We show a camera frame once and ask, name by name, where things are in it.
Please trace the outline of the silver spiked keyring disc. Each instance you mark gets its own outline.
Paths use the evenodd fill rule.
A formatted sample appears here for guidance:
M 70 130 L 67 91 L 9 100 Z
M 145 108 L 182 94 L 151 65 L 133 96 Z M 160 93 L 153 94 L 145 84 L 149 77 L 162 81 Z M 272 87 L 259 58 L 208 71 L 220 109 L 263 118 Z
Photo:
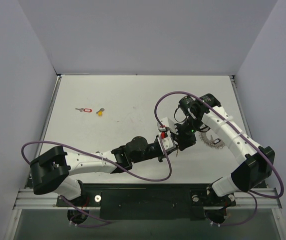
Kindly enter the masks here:
M 199 132 L 199 138 L 206 146 L 213 149 L 222 149 L 226 146 L 220 138 L 214 139 L 212 135 L 208 138 L 206 132 Z

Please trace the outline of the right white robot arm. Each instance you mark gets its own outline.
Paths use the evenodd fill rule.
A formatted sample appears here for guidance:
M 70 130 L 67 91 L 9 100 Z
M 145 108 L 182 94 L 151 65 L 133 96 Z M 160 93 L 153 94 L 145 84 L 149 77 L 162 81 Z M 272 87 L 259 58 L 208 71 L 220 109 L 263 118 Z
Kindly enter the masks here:
M 211 184 L 206 191 L 209 203 L 216 205 L 224 196 L 235 191 L 248 192 L 272 174 L 274 150 L 269 146 L 262 147 L 245 134 L 212 94 L 204 95 L 200 100 L 187 95 L 180 99 L 179 108 L 186 119 L 177 125 L 178 136 L 183 140 L 191 136 L 186 147 L 195 142 L 195 132 L 209 128 L 232 152 L 238 163 L 231 174 Z

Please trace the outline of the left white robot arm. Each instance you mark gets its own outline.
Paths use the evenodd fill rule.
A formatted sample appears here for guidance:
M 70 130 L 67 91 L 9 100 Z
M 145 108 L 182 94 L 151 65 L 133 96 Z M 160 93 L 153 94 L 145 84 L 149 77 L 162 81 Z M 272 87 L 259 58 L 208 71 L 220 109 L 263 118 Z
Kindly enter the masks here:
M 35 195 L 57 193 L 73 205 L 85 202 L 83 183 L 72 179 L 73 175 L 88 173 L 118 174 L 129 172 L 135 163 L 163 158 L 169 143 L 157 136 L 153 143 L 143 137 L 135 137 L 126 145 L 107 152 L 85 154 L 67 146 L 55 146 L 30 163 L 30 173 Z

